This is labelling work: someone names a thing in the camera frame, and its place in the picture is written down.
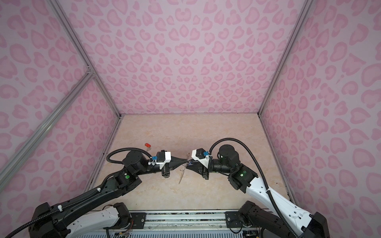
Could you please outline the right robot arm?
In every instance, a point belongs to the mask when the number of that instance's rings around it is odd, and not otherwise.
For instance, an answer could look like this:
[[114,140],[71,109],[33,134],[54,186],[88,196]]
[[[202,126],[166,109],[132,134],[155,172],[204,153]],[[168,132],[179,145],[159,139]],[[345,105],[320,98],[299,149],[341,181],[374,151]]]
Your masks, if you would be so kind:
[[273,190],[256,172],[241,163],[239,153],[232,145],[221,146],[216,158],[202,148],[193,150],[187,169],[205,179],[210,173],[224,174],[234,189],[265,206],[262,209],[253,202],[245,202],[238,211],[238,222],[244,227],[260,227],[278,238],[330,236],[327,219],[322,214],[311,214]]

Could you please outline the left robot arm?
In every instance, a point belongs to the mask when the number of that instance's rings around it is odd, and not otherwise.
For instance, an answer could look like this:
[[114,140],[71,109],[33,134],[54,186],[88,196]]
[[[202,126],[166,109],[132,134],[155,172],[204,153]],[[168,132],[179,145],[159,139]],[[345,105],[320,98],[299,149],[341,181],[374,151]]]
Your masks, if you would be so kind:
[[107,155],[107,162],[123,165],[109,174],[100,185],[68,201],[50,206],[44,203],[33,214],[29,235],[32,238],[74,238],[100,228],[124,228],[131,222],[125,205],[115,205],[105,212],[91,210],[123,196],[142,183],[140,175],[160,173],[168,178],[170,172],[187,162],[173,157],[168,151],[151,156],[143,149],[127,147]]

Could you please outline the metal perforated ring disc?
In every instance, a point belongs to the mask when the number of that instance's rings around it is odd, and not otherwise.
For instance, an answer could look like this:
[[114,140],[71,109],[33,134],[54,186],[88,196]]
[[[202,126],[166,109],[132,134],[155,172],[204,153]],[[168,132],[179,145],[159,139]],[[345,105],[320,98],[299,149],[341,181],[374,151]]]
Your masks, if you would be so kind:
[[187,154],[187,157],[186,157],[186,159],[187,159],[187,162],[185,163],[185,164],[183,164],[183,168],[181,169],[181,175],[180,175],[180,179],[179,179],[179,182],[178,182],[178,184],[180,184],[181,183],[181,181],[182,181],[182,179],[183,179],[183,177],[184,177],[184,174],[185,174],[185,171],[186,171],[186,168],[187,168],[187,166],[188,166],[188,164],[190,163],[190,153],[188,153]]

